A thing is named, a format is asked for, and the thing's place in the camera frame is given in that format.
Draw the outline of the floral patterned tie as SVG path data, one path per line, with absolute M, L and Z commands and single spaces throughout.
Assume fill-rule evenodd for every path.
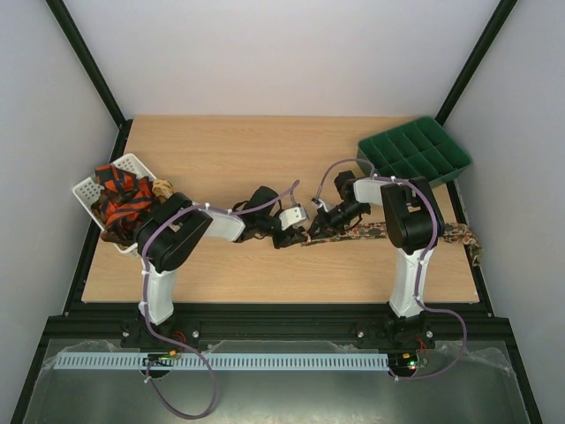
M 364 240 L 364 239 L 387 239 L 388 232 L 384 222 L 362 223 L 344 234 L 334 236 L 323 236 L 321 239 L 301 242 L 301 246 L 314 246 L 323 243 Z M 471 227 L 465 223 L 445 223 L 445 229 L 441 235 L 441 240 L 449 244 L 461 244 L 467 246 L 471 265 L 476 267 L 482 255 L 482 246 L 478 242 L 476 234 Z

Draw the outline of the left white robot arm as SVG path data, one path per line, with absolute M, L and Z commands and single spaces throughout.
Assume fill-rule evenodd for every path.
M 143 276 L 139 311 L 147 324 L 159 326 L 173 315 L 177 270 L 203 238 L 242 243 L 270 237 L 277 248 L 304 241 L 308 214 L 295 188 L 279 194 L 262 185 L 249 200 L 227 209 L 174 193 L 151 213 L 135 233 Z

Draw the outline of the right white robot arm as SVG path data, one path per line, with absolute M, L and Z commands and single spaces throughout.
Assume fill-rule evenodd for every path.
M 396 248 L 395 286 L 389 306 L 396 315 L 385 324 L 387 340 L 406 345 L 416 335 L 410 319 L 424 310 L 424 288 L 429 261 L 445 229 L 445 222 L 426 178 L 357 178 L 343 171 L 335 178 L 342 202 L 329 208 L 316 198 L 317 215 L 308 230 L 311 241 L 344 236 L 354 219 L 383 208 L 385 230 Z

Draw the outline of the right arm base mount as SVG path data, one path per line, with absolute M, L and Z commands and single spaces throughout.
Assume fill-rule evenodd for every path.
M 379 351 L 412 352 L 433 349 L 435 342 L 427 335 L 428 328 L 422 322 L 406 323 L 394 320 L 359 322 L 355 335 L 357 347 Z

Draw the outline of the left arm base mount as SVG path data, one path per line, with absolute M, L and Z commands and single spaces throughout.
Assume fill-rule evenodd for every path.
M 174 340 L 192 348 L 198 349 L 200 342 L 200 322 L 190 319 L 170 318 L 159 326 L 151 325 L 154 332 L 161 337 Z M 120 346 L 122 348 L 138 349 L 140 352 L 165 352 L 184 348 L 164 341 L 154 336 L 148 329 L 142 317 L 135 320 L 122 322 L 122 336 Z

